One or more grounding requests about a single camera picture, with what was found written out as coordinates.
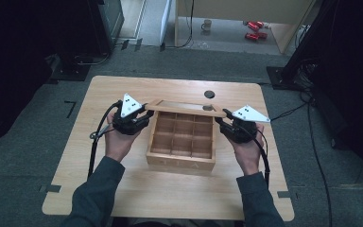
tabletop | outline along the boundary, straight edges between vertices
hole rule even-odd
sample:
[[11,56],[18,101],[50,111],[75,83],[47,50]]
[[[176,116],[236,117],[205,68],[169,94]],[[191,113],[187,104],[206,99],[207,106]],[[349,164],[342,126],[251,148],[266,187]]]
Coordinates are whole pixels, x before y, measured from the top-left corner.
[[[213,91],[208,99],[205,91]],[[96,131],[105,111],[128,93],[140,103],[165,98],[179,102],[214,104],[230,111],[245,105],[268,115],[261,87],[253,83],[235,83],[180,79],[146,79],[96,76],[92,79],[80,107],[75,125],[63,151],[52,184],[59,193],[48,192],[43,203],[47,215],[68,215],[72,195],[87,180],[91,154],[91,132]],[[270,124],[264,124],[268,140],[270,166],[269,191],[284,221],[294,219],[290,198],[279,198],[287,186]],[[115,195],[112,216],[139,218],[244,219],[236,178],[243,172],[235,160],[232,145],[216,132],[216,164],[212,171],[147,163],[147,145],[151,123],[143,129],[122,161],[126,168]],[[104,156],[101,138],[95,166]],[[260,170],[264,171],[262,161]]]

red object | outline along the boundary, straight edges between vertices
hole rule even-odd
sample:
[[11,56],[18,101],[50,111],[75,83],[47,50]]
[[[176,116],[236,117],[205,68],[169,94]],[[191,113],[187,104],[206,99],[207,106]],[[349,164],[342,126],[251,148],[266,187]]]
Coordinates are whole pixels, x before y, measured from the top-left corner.
[[255,35],[257,35],[260,39],[266,39],[268,37],[267,33],[265,32],[256,32]]
[[259,30],[259,26],[255,22],[248,22],[247,26],[249,28],[251,28],[253,31],[258,31]]
[[247,33],[245,38],[247,40],[257,41],[259,37],[256,34]]
[[255,24],[256,24],[259,28],[264,27],[264,23],[262,23],[262,22],[255,22]]

hand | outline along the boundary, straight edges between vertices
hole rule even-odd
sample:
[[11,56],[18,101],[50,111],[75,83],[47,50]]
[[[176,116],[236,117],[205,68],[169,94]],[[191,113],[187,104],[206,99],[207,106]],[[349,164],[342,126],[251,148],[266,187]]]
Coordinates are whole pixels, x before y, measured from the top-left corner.
[[[256,124],[257,130],[260,132],[264,131],[264,126]],[[258,145],[254,141],[249,141],[249,143],[236,144],[228,138],[229,142],[232,144],[235,154],[235,159],[243,170],[244,175],[252,175],[259,172],[259,157],[261,155]],[[264,146],[264,141],[262,141],[261,133],[256,133],[256,140],[259,142],[261,147]]]
[[140,134],[140,131],[134,135],[122,134],[113,129],[112,126],[113,113],[107,116],[107,122],[110,126],[105,133],[105,156],[110,157],[117,162],[121,162],[123,158],[129,153],[131,145],[135,138]]

forearm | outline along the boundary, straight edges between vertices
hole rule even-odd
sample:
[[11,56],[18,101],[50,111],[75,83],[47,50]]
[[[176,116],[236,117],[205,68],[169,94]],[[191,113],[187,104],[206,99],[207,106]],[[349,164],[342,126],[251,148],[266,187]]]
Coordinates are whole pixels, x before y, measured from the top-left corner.
[[76,189],[72,213],[61,226],[105,226],[124,171],[120,163],[104,157],[88,181]]
[[237,178],[247,226],[285,226],[262,172]]

person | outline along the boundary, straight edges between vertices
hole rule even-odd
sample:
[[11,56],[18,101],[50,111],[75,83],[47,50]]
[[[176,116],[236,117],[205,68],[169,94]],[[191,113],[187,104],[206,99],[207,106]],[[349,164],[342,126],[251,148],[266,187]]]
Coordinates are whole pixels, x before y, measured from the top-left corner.
[[[108,123],[112,122],[112,116],[112,113],[108,115]],[[264,126],[257,124],[257,129],[262,132]],[[87,182],[76,189],[72,212],[61,226],[106,226],[113,209],[116,188],[125,172],[121,162],[139,134],[140,131],[134,135],[125,135],[110,125],[105,133],[105,156]],[[256,139],[261,146],[264,145],[260,133],[257,133]],[[237,184],[242,196],[246,226],[285,226],[273,204],[262,172],[258,169],[258,146],[253,141],[245,144],[229,141],[244,173],[244,176],[237,178]]]

